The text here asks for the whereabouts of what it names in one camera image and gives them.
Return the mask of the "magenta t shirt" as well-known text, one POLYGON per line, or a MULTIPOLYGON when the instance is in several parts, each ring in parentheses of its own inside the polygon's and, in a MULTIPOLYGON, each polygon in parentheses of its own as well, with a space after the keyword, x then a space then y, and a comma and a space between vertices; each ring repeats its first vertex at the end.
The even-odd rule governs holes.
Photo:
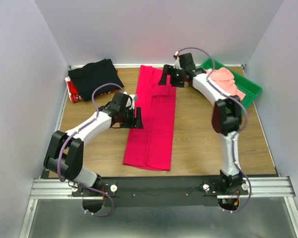
POLYGON ((136 106, 141 108, 143 129, 129 131, 123 164, 153 171, 171 169, 176 88, 158 85, 162 70, 140 67, 136 106))

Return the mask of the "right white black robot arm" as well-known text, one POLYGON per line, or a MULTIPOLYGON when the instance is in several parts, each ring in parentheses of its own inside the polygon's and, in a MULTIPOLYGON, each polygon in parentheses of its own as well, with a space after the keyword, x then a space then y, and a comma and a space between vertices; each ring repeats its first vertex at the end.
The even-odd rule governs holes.
POLYGON ((164 65, 159 85, 184 87, 188 83, 213 105, 212 127, 221 137, 223 154, 219 190, 230 194, 243 183, 238 138, 242 130, 242 111, 245 110, 240 97, 224 86, 224 81, 231 80, 232 74, 225 67, 208 70, 197 68, 191 53, 176 52, 173 57, 175 64, 164 65))

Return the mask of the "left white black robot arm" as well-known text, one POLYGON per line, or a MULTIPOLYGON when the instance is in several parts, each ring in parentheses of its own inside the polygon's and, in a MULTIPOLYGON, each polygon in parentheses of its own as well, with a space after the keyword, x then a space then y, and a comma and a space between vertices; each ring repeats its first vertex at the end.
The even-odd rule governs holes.
POLYGON ((83 167, 84 148, 115 124, 120 128, 143 129, 141 108, 135 106, 137 100, 136 94, 115 92, 110 102, 96 109, 80 125, 66 132, 55 131, 43 162, 44 168, 56 173, 60 181, 79 183, 88 195, 96 195, 101 189, 101 176, 83 167))

